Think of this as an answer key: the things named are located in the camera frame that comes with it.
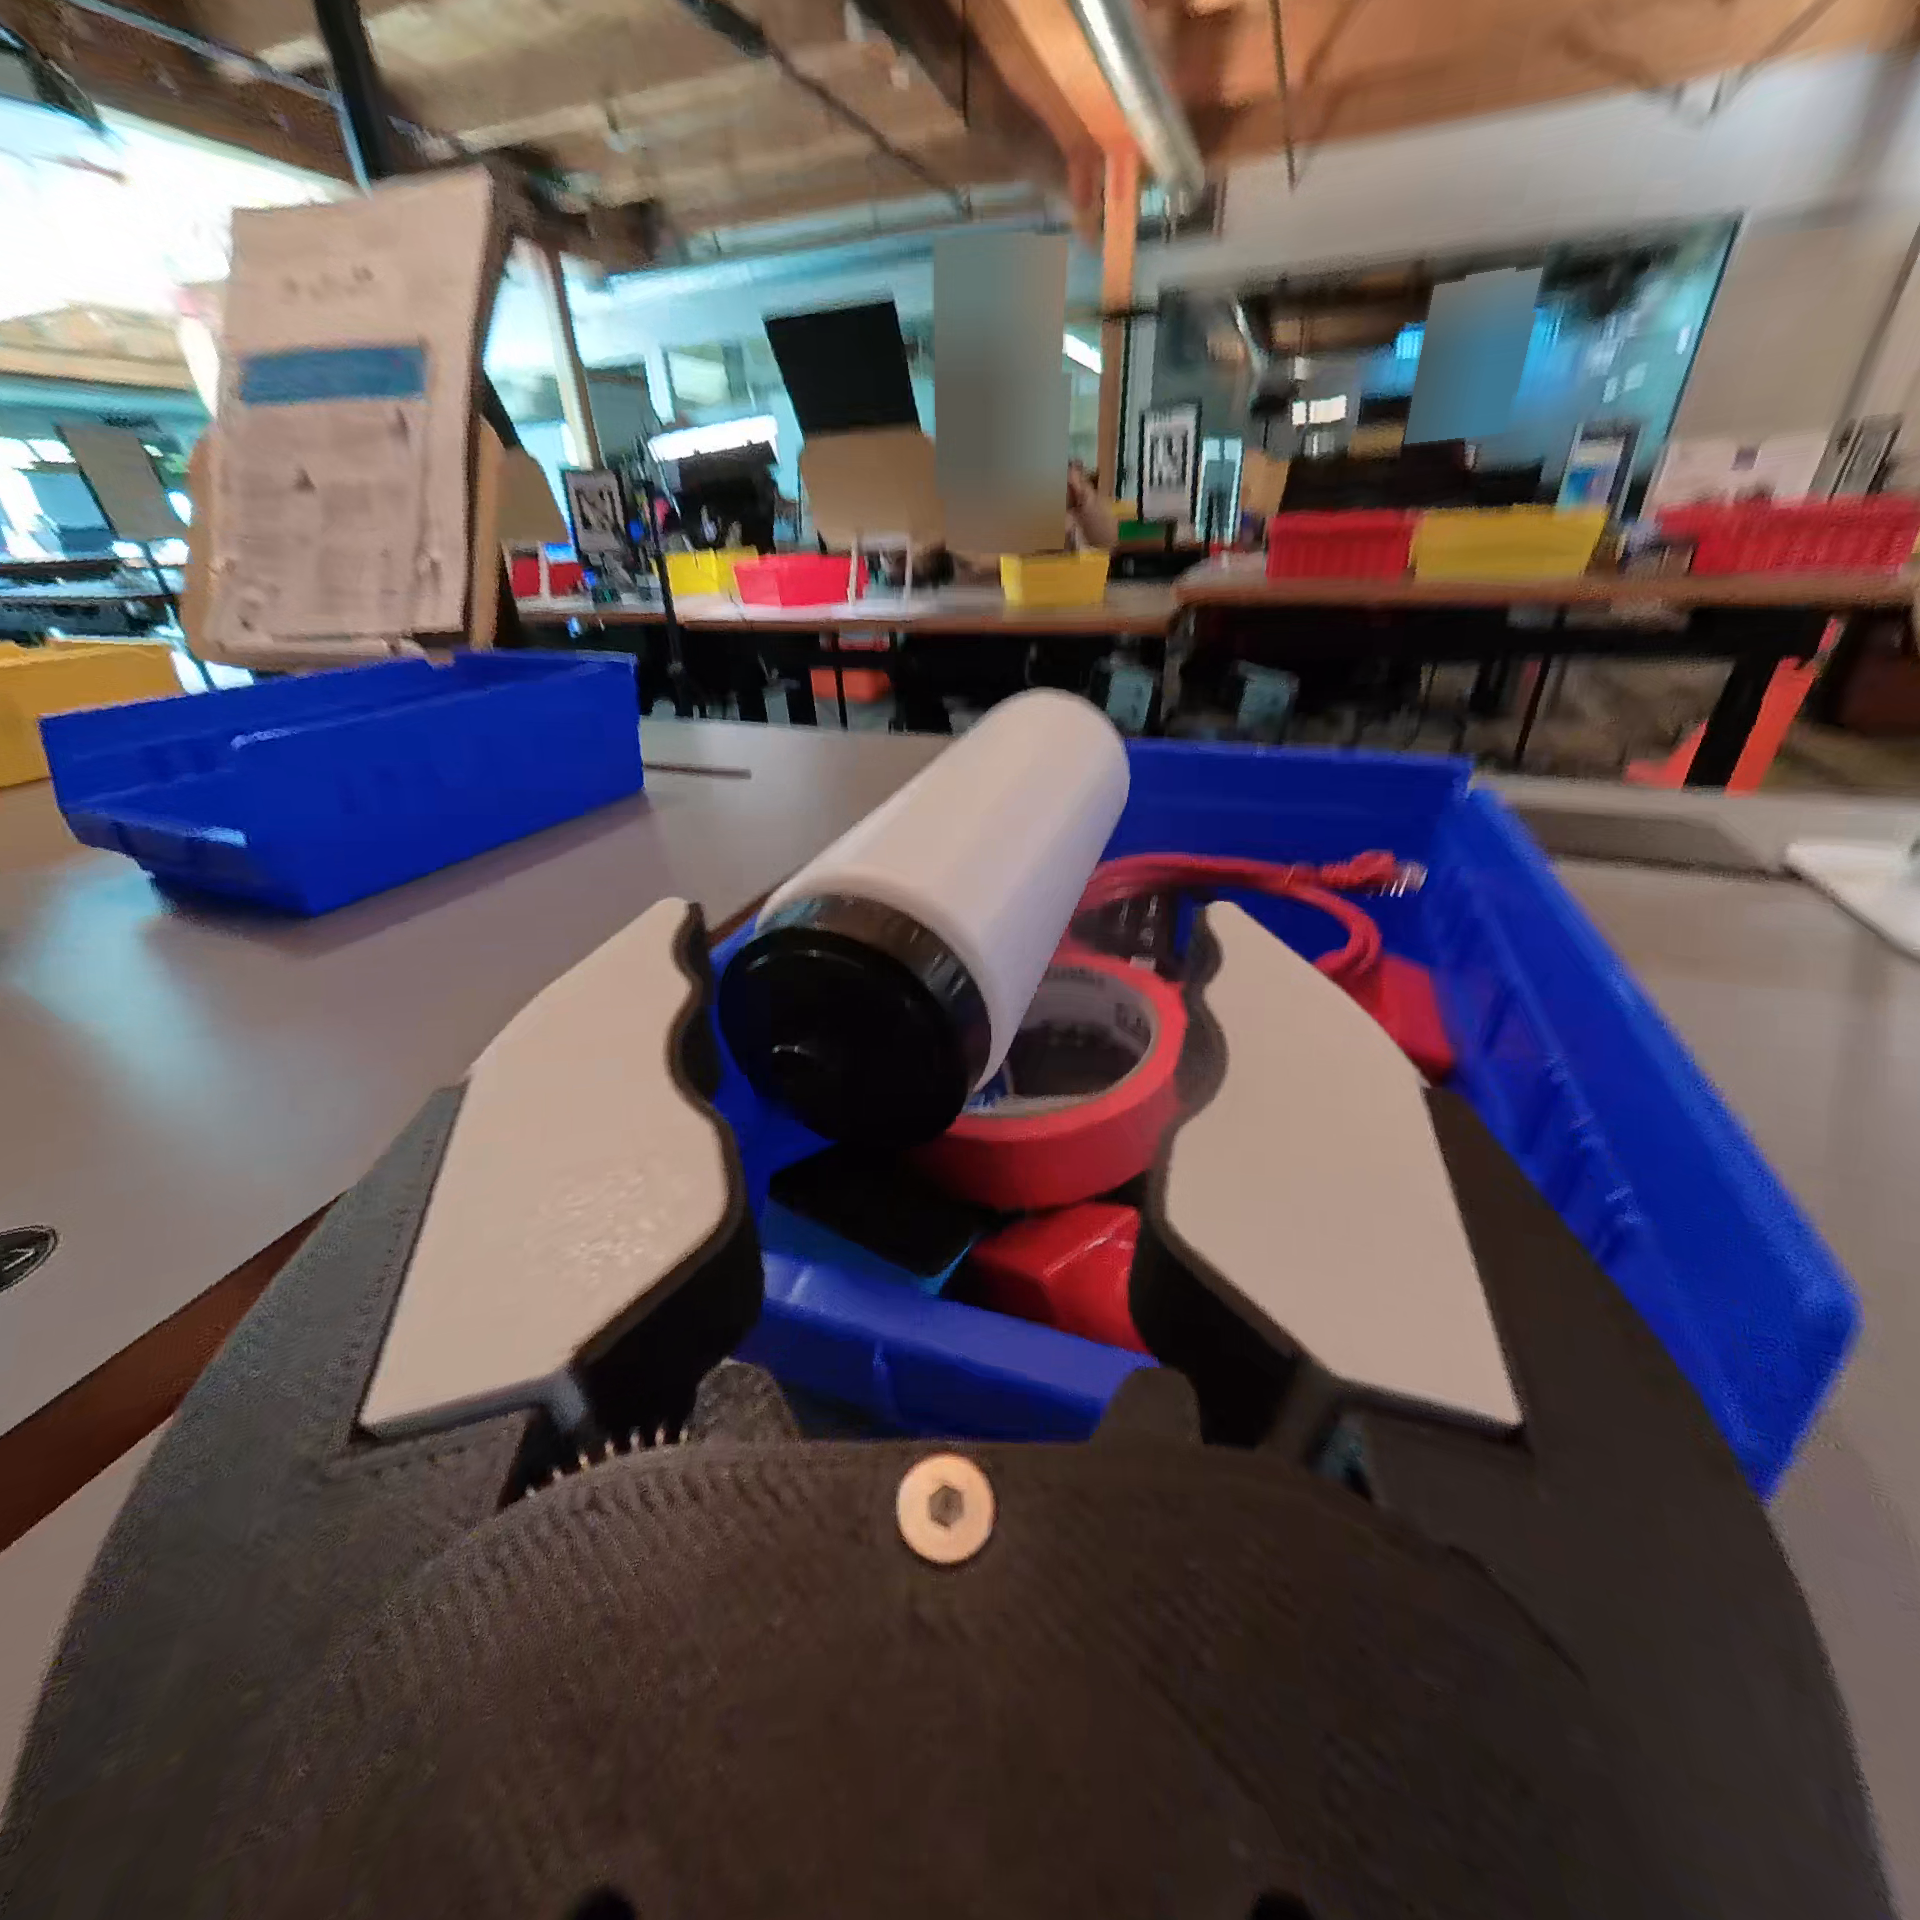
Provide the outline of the brown cardboard instruction board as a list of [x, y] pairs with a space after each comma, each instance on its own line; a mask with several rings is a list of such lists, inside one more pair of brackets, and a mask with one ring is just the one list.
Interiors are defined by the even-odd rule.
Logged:
[[301, 671], [472, 638], [484, 344], [509, 226], [493, 172], [242, 208], [195, 455], [188, 645]]

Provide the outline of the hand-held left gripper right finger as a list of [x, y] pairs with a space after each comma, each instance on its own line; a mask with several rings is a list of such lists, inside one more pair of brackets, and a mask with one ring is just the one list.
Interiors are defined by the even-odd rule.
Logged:
[[1208, 904], [1195, 945], [1203, 1071], [1149, 1170], [1128, 1306], [1201, 1443], [1310, 1466], [1373, 1416], [1519, 1443], [1423, 1071], [1246, 906]]

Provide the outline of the blue plastic bin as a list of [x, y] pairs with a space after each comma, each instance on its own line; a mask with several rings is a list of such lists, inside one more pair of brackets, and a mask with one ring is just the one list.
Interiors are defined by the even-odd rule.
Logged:
[[[1668, 1348], [1748, 1484], [1776, 1494], [1858, 1337], [1852, 1280], [1545, 852], [1459, 761], [1135, 741], [1111, 856], [1327, 862], [1427, 880], [1374, 913], [1425, 964], [1454, 1090]], [[725, 1068], [763, 1200], [766, 1306], [741, 1358], [882, 1434], [1085, 1437], [1147, 1356], [926, 1292], [775, 1220], [769, 1176], [824, 1142]]]
[[644, 792], [638, 660], [489, 651], [40, 722], [77, 840], [158, 886], [319, 917]]

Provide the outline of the metal air duct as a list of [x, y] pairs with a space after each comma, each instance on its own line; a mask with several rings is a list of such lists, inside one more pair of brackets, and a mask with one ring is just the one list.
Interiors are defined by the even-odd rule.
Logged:
[[1208, 160], [1141, 4], [1069, 2], [1069, 10], [1164, 201], [1187, 212], [1208, 191]]

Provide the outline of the orange traffic cone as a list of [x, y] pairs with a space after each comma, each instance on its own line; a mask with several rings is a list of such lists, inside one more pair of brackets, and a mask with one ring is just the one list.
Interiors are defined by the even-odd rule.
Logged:
[[[1842, 618], [1833, 616], [1821, 635], [1815, 653], [1807, 658], [1781, 658], [1766, 679], [1757, 715], [1743, 740], [1739, 758], [1722, 786], [1729, 794], [1755, 794], [1780, 756], [1801, 709], [1819, 683], [1827, 658], [1843, 631]], [[1624, 780], [1650, 789], [1681, 789], [1694, 785], [1694, 762], [1697, 758], [1707, 722], [1694, 725], [1676, 746], [1664, 756], [1636, 758], [1624, 766]]]

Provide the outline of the red tape roll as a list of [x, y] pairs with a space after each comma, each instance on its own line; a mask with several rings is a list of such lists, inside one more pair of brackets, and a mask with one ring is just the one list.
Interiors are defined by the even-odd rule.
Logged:
[[1181, 1111], [1187, 1002], [1151, 966], [1066, 942], [992, 1077], [907, 1161], [1001, 1213], [1090, 1202], [1143, 1176]]

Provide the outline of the wooden document stand black board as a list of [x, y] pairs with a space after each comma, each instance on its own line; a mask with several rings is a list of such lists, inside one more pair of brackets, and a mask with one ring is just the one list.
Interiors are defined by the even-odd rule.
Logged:
[[824, 550], [880, 557], [896, 587], [954, 581], [933, 435], [894, 299], [766, 319], [800, 427], [803, 504]]

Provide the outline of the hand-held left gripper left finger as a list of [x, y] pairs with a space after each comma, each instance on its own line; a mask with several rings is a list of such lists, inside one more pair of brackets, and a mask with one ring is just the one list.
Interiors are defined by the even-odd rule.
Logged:
[[359, 1424], [527, 1413], [566, 1447], [674, 1434], [763, 1307], [717, 1111], [708, 923], [659, 898], [475, 1057]]

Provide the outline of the wooden table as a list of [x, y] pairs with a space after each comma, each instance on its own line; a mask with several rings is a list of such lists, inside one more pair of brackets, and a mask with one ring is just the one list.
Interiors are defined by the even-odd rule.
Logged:
[[869, 593], [847, 604], [754, 605], [727, 593], [598, 604], [538, 595], [514, 604], [526, 643], [638, 657], [642, 706], [730, 715], [750, 722], [850, 728], [855, 703], [894, 701], [900, 651], [942, 651], [981, 673], [985, 645], [1022, 651], [1022, 669], [1064, 654], [1125, 734], [1157, 736], [1179, 694], [1176, 597], [1171, 582], [1092, 577], [1078, 599], [1023, 604], [1001, 588]]
[[1833, 621], [1917, 609], [1917, 572], [1576, 574], [1521, 582], [1405, 577], [1273, 581], [1211, 562], [1174, 582], [1162, 705], [1179, 701], [1206, 618], [1233, 616], [1289, 665], [1355, 658], [1488, 665], [1507, 658], [1707, 658], [1726, 679], [1685, 785], [1729, 792], [1781, 660], [1815, 658]]

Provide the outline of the white water bottle black lid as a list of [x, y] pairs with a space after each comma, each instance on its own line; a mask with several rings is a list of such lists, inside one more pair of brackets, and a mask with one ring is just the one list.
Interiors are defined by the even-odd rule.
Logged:
[[724, 964], [752, 1090], [834, 1145], [924, 1145], [1003, 1068], [1131, 789], [1092, 701], [1031, 688], [786, 880]]

